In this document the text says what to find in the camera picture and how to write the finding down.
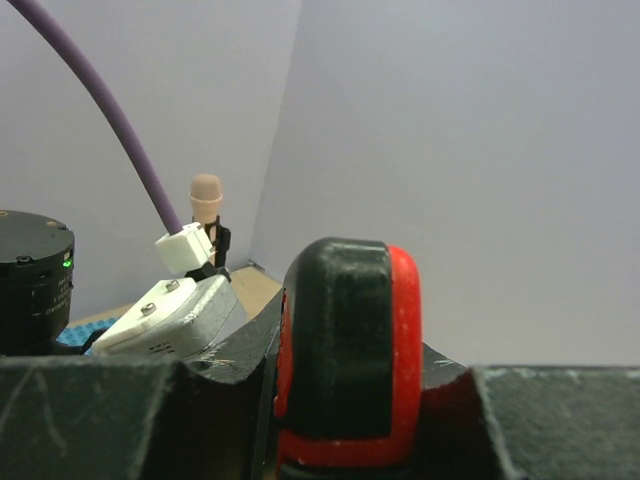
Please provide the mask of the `red black utility knife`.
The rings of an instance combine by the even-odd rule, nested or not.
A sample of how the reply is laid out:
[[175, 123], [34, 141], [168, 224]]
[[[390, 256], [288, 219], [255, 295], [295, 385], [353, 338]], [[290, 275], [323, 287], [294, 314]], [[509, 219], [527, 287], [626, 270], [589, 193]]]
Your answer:
[[381, 241], [323, 238], [284, 284], [274, 414], [281, 479], [409, 479], [422, 389], [421, 281]]

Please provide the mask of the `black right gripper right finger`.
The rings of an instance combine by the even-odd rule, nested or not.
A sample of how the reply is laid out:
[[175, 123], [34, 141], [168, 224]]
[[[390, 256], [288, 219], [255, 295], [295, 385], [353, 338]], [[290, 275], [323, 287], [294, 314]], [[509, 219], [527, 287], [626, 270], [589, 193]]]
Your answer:
[[419, 479], [636, 479], [636, 366], [465, 367], [423, 348]]

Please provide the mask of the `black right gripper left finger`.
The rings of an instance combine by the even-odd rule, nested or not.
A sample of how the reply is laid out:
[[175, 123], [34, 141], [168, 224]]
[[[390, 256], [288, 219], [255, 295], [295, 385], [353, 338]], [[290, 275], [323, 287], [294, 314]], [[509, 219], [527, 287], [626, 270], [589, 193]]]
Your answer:
[[1, 362], [5, 479], [272, 479], [281, 299], [201, 360]]

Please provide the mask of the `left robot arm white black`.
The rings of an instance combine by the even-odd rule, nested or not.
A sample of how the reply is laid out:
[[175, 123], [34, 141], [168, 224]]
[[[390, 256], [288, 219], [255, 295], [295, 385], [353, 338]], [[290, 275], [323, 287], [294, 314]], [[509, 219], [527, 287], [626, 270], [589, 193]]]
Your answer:
[[43, 215], [1, 212], [1, 353], [39, 354], [69, 323], [75, 235]]

